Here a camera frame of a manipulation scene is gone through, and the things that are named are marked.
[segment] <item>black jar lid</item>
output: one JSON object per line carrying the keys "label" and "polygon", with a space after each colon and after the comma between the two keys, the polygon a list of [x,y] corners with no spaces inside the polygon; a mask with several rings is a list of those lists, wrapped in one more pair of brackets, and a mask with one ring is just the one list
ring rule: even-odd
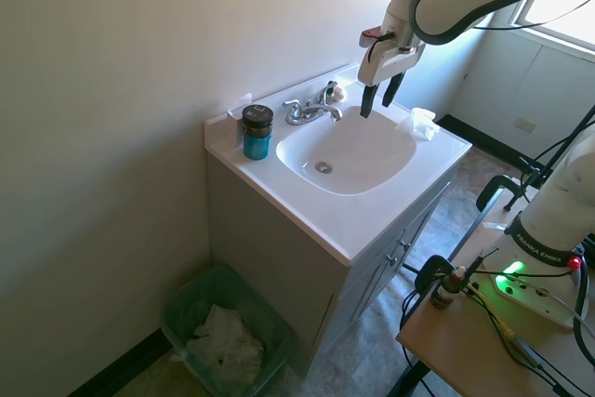
{"label": "black jar lid", "polygon": [[252,127],[255,129],[271,127],[272,110],[267,106],[252,104],[250,106],[244,107],[242,110],[242,119],[246,127]]}

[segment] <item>vanity cabinet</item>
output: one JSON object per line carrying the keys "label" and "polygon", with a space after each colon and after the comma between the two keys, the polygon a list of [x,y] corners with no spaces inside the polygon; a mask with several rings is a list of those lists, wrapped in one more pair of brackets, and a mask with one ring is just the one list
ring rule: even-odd
{"label": "vanity cabinet", "polygon": [[296,350],[290,363],[302,375],[403,266],[456,170],[451,166],[346,266],[283,209],[217,158],[207,157],[213,260],[236,270],[293,328]]}

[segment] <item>window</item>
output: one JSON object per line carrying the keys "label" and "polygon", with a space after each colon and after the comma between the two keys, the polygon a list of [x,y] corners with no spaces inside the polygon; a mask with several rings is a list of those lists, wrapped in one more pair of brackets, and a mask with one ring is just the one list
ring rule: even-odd
{"label": "window", "polygon": [[[586,1],[527,0],[521,8],[516,23],[519,25],[529,25],[531,23],[552,20]],[[595,0],[568,16],[535,27],[533,30],[548,34],[575,46],[582,46],[595,51]]]}

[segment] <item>floor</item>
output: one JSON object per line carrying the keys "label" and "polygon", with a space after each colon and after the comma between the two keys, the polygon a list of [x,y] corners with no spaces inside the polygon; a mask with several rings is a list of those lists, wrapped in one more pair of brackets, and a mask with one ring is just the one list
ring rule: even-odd
{"label": "floor", "polygon": [[[479,214],[475,199],[487,181],[497,174],[518,177],[519,173],[477,149],[463,160],[452,185],[444,194],[407,262],[421,267],[432,254],[452,252]],[[370,305],[362,318],[327,354],[307,380],[289,367],[275,377],[268,396],[287,397],[382,397],[406,367],[399,332],[401,303],[413,289],[414,276],[403,272]],[[167,354],[126,385],[117,397],[206,397],[208,392],[183,364]],[[427,383],[437,396],[457,396],[440,378],[430,373]],[[415,397],[428,393],[420,386]]]}

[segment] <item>sink countertop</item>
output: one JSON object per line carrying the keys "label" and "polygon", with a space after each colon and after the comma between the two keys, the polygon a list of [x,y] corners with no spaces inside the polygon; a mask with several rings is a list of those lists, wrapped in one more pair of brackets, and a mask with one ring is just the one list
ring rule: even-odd
{"label": "sink countertop", "polygon": [[[255,101],[274,112],[269,156],[264,160],[247,159],[241,146],[231,148],[225,137],[225,114],[205,123],[206,150],[346,266],[350,266],[471,148],[470,143],[441,129],[431,141],[416,141],[415,155],[392,178],[358,194],[330,192],[296,174],[277,156],[277,145],[297,130],[304,130],[304,127],[311,126],[315,131],[317,126],[335,126],[336,123],[325,115],[313,123],[291,126],[285,122],[287,109],[283,108],[283,101],[312,99],[329,80],[337,80],[340,86],[346,88],[347,97],[333,105],[343,111],[352,106],[359,107],[364,85],[357,81],[358,68],[358,65],[351,65],[326,73]],[[409,110],[399,104],[383,107],[381,97],[376,97],[374,111],[394,121],[395,126],[409,114]]]}

